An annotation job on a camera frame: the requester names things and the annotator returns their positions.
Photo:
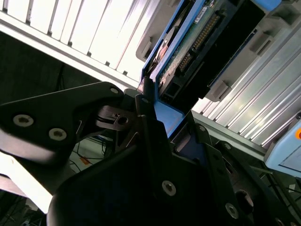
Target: black cable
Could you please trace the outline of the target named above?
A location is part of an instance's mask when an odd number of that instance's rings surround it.
[[[11,211],[11,213],[6,217],[6,221],[3,223],[3,226],[8,222],[8,220],[10,219],[10,217],[12,216],[12,213],[13,212],[15,212],[15,210],[16,210],[16,208],[17,208],[17,204],[18,204],[18,202],[14,202],[14,204],[13,205],[15,205],[15,207],[13,208],[13,210]]]
[[[63,76],[63,70],[65,68],[65,64],[62,63],[62,66],[60,67],[60,71],[58,73],[58,77],[57,77],[57,82],[56,82],[56,86],[55,86],[55,92],[60,90],[60,85],[61,85],[61,81],[62,81],[62,76]]]
[[[79,171],[81,172],[80,168],[75,164],[74,161],[72,161],[72,160],[69,160],[69,161],[72,162],[79,169]]]
[[[298,193],[298,194],[301,194],[301,192],[296,191],[296,190],[294,190],[294,189],[291,189],[291,188],[289,188],[289,187],[286,187],[286,189],[287,189],[287,190],[290,190],[290,191],[293,191],[293,192],[296,192],[296,193]]]
[[[97,160],[103,159],[103,158],[89,158],[89,157],[82,156],[82,155],[79,153],[79,145],[77,146],[77,150],[76,150],[76,151],[73,151],[73,152],[75,152],[80,158],[86,159],[90,164],[93,165],[93,163],[91,163],[88,159],[97,159]]]

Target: wire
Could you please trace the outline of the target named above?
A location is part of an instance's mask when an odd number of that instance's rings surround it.
[[[16,208],[17,208],[17,204],[18,202],[15,202],[13,205],[15,205],[15,207],[13,208],[13,210],[11,211],[11,213],[6,217],[6,221],[3,223],[3,226],[8,222],[8,220],[10,219],[10,217],[12,216],[13,212],[15,212]]]
[[[39,219],[37,219],[37,220],[34,220],[33,222],[30,222],[29,225],[35,225],[35,226],[37,226],[36,224],[34,224],[34,222],[37,222],[38,220],[41,222],[41,221],[42,221],[42,218],[39,218]]]
[[[75,162],[74,161],[72,161],[72,160],[69,160],[70,162],[72,162],[75,166],[76,166],[76,168],[78,168],[79,169],[79,171],[81,172],[81,170],[80,170],[80,168],[75,164]]]
[[[73,151],[73,152],[75,152],[80,158],[86,159],[91,165],[93,165],[93,163],[91,163],[88,159],[94,159],[94,160],[101,160],[101,159],[103,159],[103,158],[89,158],[89,157],[85,157],[85,156],[81,155],[79,153],[79,145],[77,146],[77,150]]]
[[[291,189],[291,188],[289,188],[289,187],[286,187],[286,189],[287,190],[289,190],[289,191],[293,191],[293,192],[296,192],[296,193],[298,193],[298,194],[301,194],[301,192],[299,192],[299,191],[297,191],[297,190],[294,190],[294,189]]]

